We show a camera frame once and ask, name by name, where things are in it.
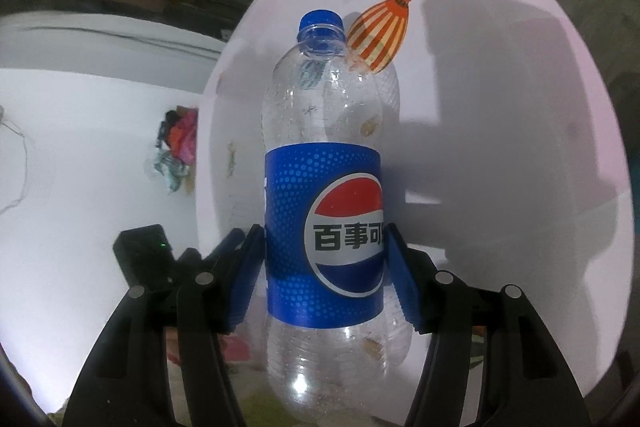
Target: pepsi bottle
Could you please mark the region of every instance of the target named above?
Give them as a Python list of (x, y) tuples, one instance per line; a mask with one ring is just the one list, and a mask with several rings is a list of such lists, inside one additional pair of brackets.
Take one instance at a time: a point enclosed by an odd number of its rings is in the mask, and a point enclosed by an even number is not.
[(266, 365), (302, 421), (360, 409), (386, 371), (382, 115), (340, 17), (306, 14), (262, 107)]

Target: bottle label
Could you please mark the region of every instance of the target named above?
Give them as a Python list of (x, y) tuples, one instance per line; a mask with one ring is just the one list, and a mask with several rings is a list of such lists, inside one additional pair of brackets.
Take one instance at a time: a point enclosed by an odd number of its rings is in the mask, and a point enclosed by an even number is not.
[(279, 147), (265, 159), (268, 309), (306, 328), (382, 311), (380, 154), (345, 143)]

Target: silver screw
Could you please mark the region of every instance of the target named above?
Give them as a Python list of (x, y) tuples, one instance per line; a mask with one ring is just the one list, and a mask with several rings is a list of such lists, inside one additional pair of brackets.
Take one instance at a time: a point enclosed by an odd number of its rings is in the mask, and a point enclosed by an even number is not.
[(210, 272), (201, 272), (196, 275), (196, 283), (206, 286), (213, 282), (213, 274)]
[(133, 286), (133, 288), (127, 292), (127, 295), (129, 295), (129, 297), (131, 297), (132, 299), (137, 299), (138, 297), (142, 297), (144, 294), (145, 294), (145, 289), (142, 286)]
[(436, 281), (440, 284), (451, 284), (453, 282), (453, 276), (449, 272), (441, 270), (436, 273)]
[(513, 284), (508, 285), (504, 292), (512, 299), (518, 299), (522, 295), (522, 290)]

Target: pepsi logo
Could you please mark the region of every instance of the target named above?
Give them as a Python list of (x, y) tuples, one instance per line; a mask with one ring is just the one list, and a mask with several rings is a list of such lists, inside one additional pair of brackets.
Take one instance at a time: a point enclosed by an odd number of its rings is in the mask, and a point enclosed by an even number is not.
[(365, 172), (325, 188), (309, 209), (305, 251), (316, 277), (346, 297), (367, 297), (382, 284), (382, 187)]

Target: white cable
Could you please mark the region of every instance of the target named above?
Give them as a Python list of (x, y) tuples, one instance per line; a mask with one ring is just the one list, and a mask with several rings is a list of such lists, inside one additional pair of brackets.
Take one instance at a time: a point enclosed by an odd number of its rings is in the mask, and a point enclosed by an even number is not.
[(24, 201), (24, 198), (27, 196), (27, 181), (29, 179), (29, 152), (27, 150), (26, 136), (17, 125), (16, 125), (16, 129), (14, 129), (12, 126), (7, 124), (6, 120), (1, 120), (0, 125), (4, 125), (9, 131), (11, 131), (14, 134), (17, 134), (17, 136), (22, 138), (22, 147), (24, 148), (24, 180), (22, 181), (22, 190), (20, 190), (20, 196), (17, 199), (9, 203), (4, 208), (0, 209), (0, 216), (2, 216), (2, 214), (7, 212), (8, 210), (11, 210), (16, 206), (19, 206)]

